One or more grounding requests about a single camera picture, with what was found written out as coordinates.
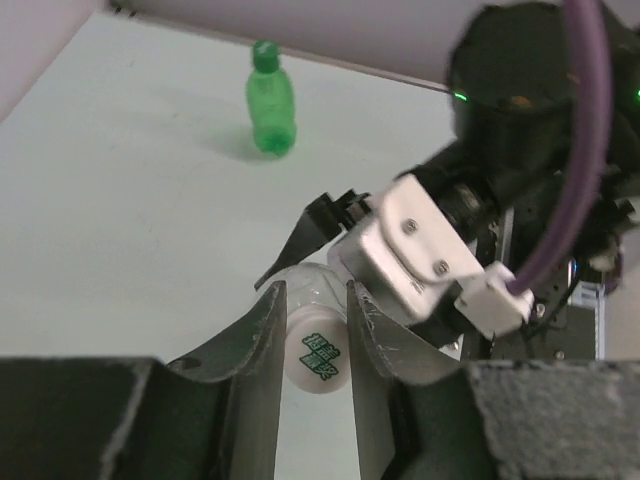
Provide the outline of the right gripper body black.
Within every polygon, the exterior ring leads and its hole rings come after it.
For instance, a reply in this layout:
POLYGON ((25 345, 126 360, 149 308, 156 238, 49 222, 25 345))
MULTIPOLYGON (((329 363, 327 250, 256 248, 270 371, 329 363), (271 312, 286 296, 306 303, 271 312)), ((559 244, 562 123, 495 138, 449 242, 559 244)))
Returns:
POLYGON ((417 279, 383 238, 373 197, 349 191, 338 206, 346 232, 329 248, 329 267, 338 278, 362 284, 384 314, 432 346, 461 341, 462 360, 490 359, 493 339, 484 338, 455 307, 471 277, 449 271, 434 282, 417 279))

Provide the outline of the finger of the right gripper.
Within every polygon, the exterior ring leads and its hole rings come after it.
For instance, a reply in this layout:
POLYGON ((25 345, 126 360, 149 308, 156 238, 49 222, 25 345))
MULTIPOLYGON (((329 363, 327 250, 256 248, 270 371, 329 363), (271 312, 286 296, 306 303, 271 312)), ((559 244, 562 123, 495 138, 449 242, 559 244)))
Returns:
POLYGON ((256 281, 254 289, 276 273, 297 265, 333 241, 345 223, 343 198, 333 199, 324 193, 302 211, 280 254, 265 273, 256 281))

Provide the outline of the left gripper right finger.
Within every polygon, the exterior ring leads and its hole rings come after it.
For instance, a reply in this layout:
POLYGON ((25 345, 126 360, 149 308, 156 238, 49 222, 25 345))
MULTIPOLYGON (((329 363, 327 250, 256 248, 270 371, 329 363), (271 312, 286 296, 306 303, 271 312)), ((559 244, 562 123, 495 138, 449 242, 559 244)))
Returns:
POLYGON ((635 361, 459 362, 347 287, 364 479, 635 479, 635 361))

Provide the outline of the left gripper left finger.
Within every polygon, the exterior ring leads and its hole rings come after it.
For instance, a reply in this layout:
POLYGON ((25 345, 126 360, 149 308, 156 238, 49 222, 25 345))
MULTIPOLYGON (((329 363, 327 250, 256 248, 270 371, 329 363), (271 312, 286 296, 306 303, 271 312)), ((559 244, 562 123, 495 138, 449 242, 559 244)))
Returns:
POLYGON ((5 479, 270 479, 286 286, 198 348, 153 358, 5 358, 5 479))

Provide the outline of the clear plastic bottle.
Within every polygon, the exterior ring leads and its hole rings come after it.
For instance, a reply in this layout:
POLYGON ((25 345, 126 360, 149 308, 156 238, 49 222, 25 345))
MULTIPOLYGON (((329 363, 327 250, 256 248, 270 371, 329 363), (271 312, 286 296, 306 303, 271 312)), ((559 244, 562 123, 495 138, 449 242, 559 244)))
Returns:
POLYGON ((286 283, 288 315, 303 307, 319 305, 346 316, 346 286, 326 265, 300 263, 278 272, 271 281, 286 283))

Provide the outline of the white bottle cap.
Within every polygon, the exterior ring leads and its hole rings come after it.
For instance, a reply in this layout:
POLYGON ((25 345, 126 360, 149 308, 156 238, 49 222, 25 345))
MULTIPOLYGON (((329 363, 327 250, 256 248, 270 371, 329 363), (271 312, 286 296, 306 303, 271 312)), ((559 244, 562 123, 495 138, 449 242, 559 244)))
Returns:
POLYGON ((350 379, 345 314, 309 304, 287 318, 284 372, 300 390, 323 395, 340 390, 350 379))

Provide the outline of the green plastic bottle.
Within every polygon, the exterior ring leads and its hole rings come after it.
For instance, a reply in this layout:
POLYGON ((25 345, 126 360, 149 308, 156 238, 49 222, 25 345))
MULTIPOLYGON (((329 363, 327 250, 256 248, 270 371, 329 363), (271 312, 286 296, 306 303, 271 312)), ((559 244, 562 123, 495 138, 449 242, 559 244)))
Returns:
POLYGON ((286 155, 296 142, 297 124, 293 83, 281 59, 280 68, 271 74, 252 66, 245 93, 255 146, 268 155, 286 155))

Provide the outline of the green bottle cap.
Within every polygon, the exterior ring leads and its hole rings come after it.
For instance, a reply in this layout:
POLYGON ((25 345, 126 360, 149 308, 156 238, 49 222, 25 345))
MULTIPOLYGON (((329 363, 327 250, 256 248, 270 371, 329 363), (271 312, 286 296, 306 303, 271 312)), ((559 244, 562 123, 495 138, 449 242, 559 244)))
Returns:
POLYGON ((252 66, 261 74, 271 74, 280 68, 280 49, 277 43, 259 40, 251 49, 252 66))

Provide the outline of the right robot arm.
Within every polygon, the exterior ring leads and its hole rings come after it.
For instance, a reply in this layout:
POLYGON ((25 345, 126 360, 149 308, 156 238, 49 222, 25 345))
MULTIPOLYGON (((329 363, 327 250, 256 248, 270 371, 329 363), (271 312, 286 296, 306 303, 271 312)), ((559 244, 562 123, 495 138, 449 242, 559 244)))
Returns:
POLYGON ((490 345, 515 331, 533 338, 554 329, 573 293, 560 283, 562 267, 575 267, 573 283, 615 290, 639 177, 631 100, 639 38, 609 9, 602 17, 615 88, 604 177, 585 221, 555 230, 541 272, 518 298, 508 284, 549 230, 568 177, 578 85, 560 10, 538 1, 488 6, 469 24, 449 63, 454 141, 378 195, 319 196, 264 279, 327 247, 340 278, 361 283, 437 347, 460 335, 490 345))

